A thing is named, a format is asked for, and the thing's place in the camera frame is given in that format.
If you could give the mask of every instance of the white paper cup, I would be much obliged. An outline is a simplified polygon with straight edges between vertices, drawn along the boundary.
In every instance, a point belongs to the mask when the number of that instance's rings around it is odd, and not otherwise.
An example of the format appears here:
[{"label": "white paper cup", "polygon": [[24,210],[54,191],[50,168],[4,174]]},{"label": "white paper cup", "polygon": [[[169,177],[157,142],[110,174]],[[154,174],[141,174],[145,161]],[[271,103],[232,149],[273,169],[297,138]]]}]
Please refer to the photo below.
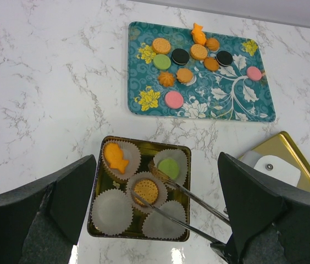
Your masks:
[{"label": "white paper cup", "polygon": [[[170,216],[186,223],[186,212],[179,202],[168,201],[161,205],[160,209]],[[185,228],[157,212],[152,212],[145,219],[142,231],[148,238],[178,239],[184,234]]]},{"label": "white paper cup", "polygon": [[107,190],[95,198],[91,219],[105,235],[118,235],[131,225],[133,208],[124,192]]},{"label": "white paper cup", "polygon": [[[174,159],[178,166],[179,166],[179,174],[178,177],[174,180],[179,185],[183,186],[184,182],[186,182],[187,173],[188,173],[188,159],[185,153],[181,150],[163,150],[157,153],[154,157],[154,164],[155,167],[158,167],[158,164],[160,161],[166,159],[166,158],[172,158]],[[171,189],[175,189],[170,185],[167,185],[167,187]]]},{"label": "white paper cup", "polygon": [[127,196],[127,200],[132,204],[132,206],[134,208],[137,208],[139,211],[141,211],[143,213],[150,213],[150,212],[152,212],[152,209],[147,207],[147,206],[141,206],[141,205],[137,204],[134,201],[132,193],[130,192],[130,189],[133,190],[133,187],[137,182],[139,182],[140,180],[146,180],[146,179],[153,181],[158,188],[158,197],[157,197],[156,201],[153,203],[153,205],[156,207],[159,207],[160,205],[165,203],[167,200],[166,186],[163,184],[162,181],[155,178],[153,176],[153,174],[151,174],[150,172],[140,172],[140,173],[132,176],[132,178],[130,178],[127,182],[126,196]]},{"label": "white paper cup", "polygon": [[[109,163],[106,161],[104,156],[104,149],[108,143],[116,143],[119,145],[120,149],[123,151],[123,159],[128,160],[129,163],[126,167],[125,173],[122,174],[118,169],[111,169]],[[105,142],[102,147],[102,162],[106,167],[106,171],[111,174],[114,180],[125,183],[129,178],[131,178],[138,170],[141,161],[140,151],[136,145],[121,140],[109,140]]]}]

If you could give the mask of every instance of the teal tray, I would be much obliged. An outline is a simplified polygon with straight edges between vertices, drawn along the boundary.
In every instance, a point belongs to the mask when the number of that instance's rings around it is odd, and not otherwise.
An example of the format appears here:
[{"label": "teal tray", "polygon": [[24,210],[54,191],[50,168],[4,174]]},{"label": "teal tray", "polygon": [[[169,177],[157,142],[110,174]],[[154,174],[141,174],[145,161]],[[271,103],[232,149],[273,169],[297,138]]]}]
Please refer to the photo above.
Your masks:
[{"label": "teal tray", "polygon": [[[249,66],[264,66],[255,41],[248,38],[226,36],[205,32],[206,38],[214,37],[220,42],[220,49],[233,55],[231,66],[209,71],[203,61],[190,58],[185,66],[175,63],[167,70],[176,74],[181,67],[189,68],[194,78],[189,84],[175,82],[166,88],[158,81],[160,70],[152,63],[156,55],[151,44],[157,37],[171,43],[171,52],[183,48],[189,52],[194,44],[191,29],[132,22],[128,33],[128,108],[135,114],[161,117],[189,117],[273,122],[275,109],[266,75],[260,81],[252,81],[246,76]],[[209,51],[215,57],[217,52]],[[164,102],[169,91],[183,95],[184,104],[180,109],[170,109]]]}]

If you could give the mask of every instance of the black sandwich cookie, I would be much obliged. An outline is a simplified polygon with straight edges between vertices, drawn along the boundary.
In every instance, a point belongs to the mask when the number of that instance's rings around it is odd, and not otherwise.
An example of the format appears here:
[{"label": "black sandwich cookie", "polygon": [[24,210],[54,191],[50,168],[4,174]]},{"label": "black sandwich cookie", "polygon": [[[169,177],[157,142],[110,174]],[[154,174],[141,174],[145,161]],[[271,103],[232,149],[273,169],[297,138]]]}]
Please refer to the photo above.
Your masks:
[{"label": "black sandwich cookie", "polygon": [[189,61],[189,53],[182,48],[176,48],[172,51],[171,58],[177,65],[185,65]]},{"label": "black sandwich cookie", "polygon": [[227,51],[220,51],[216,54],[216,60],[221,66],[227,67],[233,62],[233,57],[231,53]]}]

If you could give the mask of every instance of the white marble surface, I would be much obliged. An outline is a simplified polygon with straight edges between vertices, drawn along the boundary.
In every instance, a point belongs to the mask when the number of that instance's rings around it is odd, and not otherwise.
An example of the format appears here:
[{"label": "white marble surface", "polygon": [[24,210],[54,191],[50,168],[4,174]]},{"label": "white marble surface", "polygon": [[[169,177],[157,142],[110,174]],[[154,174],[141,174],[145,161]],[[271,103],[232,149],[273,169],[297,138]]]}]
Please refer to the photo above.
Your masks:
[{"label": "white marble surface", "polygon": [[[132,21],[255,39],[277,114],[271,124],[139,117],[126,105]],[[0,1],[0,193],[94,154],[106,135],[192,150],[191,189],[223,210],[217,158],[286,130],[310,161],[310,29],[125,0]],[[226,241],[230,229],[194,202],[191,223]],[[97,239],[84,225],[71,263],[223,263],[204,239]]]}]

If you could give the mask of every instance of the metal tongs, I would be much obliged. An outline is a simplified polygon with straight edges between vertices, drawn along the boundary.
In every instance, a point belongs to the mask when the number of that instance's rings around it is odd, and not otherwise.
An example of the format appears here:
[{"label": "metal tongs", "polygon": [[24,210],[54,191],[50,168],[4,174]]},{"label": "metal tongs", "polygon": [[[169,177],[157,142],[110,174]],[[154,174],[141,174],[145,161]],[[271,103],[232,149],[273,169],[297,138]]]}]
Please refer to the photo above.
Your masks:
[{"label": "metal tongs", "polygon": [[[210,206],[209,204],[207,204],[206,202],[204,202],[203,200],[201,200],[199,197],[197,197],[196,195],[194,195],[193,193],[191,193],[189,190],[187,190],[186,188],[184,188],[183,186],[179,185],[178,183],[176,183],[174,180],[172,180],[170,177],[168,177],[165,173],[163,173],[161,170],[159,170],[158,168],[155,167],[155,164],[153,161],[151,161],[148,164],[149,170],[150,172],[158,179],[160,179],[163,183],[166,183],[168,185],[170,185],[171,187],[178,189],[180,191],[182,191],[182,193],[184,193],[185,195],[187,195],[189,198],[192,198],[194,201],[196,201],[199,205],[201,205],[202,207],[204,207],[206,210],[208,210],[210,213],[214,214],[215,216],[217,216],[220,220],[222,220],[223,222],[225,222],[226,224],[230,225],[230,221],[228,219],[228,217],[226,215],[224,215],[223,213],[219,212],[218,210],[216,210],[215,208],[213,208],[212,206]],[[202,236],[203,238],[208,239],[209,241],[213,242],[213,243],[220,243],[219,240],[217,240],[216,238],[213,238],[212,236],[200,231],[199,229],[192,227],[190,225],[188,225],[187,223],[182,222],[181,220],[176,219],[173,216],[170,216],[169,214],[167,214],[166,212],[162,211],[161,209],[159,209],[156,206],[151,205],[150,203],[148,203],[146,200],[144,200],[141,196],[139,196],[137,193],[135,193],[133,190],[131,190],[132,195],[134,195],[137,199],[139,199],[142,203],[144,203],[147,207],[152,208],[154,211],[156,211],[157,213],[159,213],[160,215],[166,217],[167,219],[171,220],[172,222],[179,224],[180,226],[193,231],[194,233]]]}]

